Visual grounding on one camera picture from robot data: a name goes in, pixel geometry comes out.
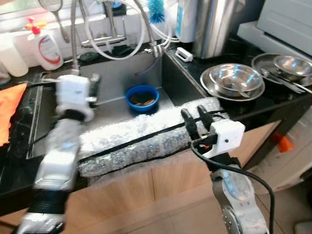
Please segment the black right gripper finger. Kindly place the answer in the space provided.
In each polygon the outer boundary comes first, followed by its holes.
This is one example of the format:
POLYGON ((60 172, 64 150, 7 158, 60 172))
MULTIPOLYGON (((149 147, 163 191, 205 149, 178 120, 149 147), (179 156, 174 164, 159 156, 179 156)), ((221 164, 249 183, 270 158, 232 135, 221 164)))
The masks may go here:
POLYGON ((203 126, 207 130, 208 133, 211 132, 211 125, 214 123, 214 119, 207 109, 203 105, 197 106, 197 111, 200 116, 200 121, 203 123, 203 126))
POLYGON ((200 134, 198 133, 196 120, 193 118, 192 114, 190 114, 189 110, 186 108, 181 109, 180 113, 191 141, 199 139, 200 134))

